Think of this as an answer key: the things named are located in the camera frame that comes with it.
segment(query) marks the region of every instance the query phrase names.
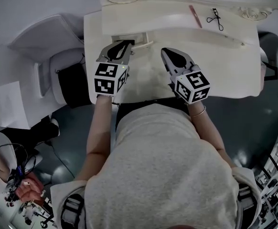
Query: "gray floor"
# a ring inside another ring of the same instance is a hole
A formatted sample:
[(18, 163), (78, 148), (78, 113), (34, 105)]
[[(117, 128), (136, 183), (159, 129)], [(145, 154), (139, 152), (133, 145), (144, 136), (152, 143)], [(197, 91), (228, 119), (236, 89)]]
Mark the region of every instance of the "gray floor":
[[(259, 157), (274, 146), (278, 136), (278, 80), (265, 82), (258, 97), (209, 97), (204, 104), (223, 137), (229, 156), (242, 166), (253, 167), (257, 160), (255, 156)], [(117, 113), (117, 108), (114, 109), (113, 128)], [(60, 125), (61, 135), (52, 139), (52, 144), (73, 174), (77, 174), (85, 158), (93, 110), (93, 105), (76, 109), (65, 106), (53, 114)], [(47, 190), (53, 184), (73, 179), (51, 147), (41, 144), (37, 149), (43, 160), (36, 167), (35, 173), (44, 184), (50, 182), (46, 186)]]

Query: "gray t-shirt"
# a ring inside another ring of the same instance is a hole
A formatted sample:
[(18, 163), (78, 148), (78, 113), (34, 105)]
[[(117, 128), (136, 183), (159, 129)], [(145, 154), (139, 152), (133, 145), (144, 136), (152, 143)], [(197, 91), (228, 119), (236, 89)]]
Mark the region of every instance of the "gray t-shirt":
[(89, 229), (234, 229), (236, 176), (257, 189), (252, 172), (243, 169), (233, 172), (184, 112), (153, 104), (120, 121), (116, 147), (97, 176), (51, 188), (54, 215), (66, 196), (86, 185)]

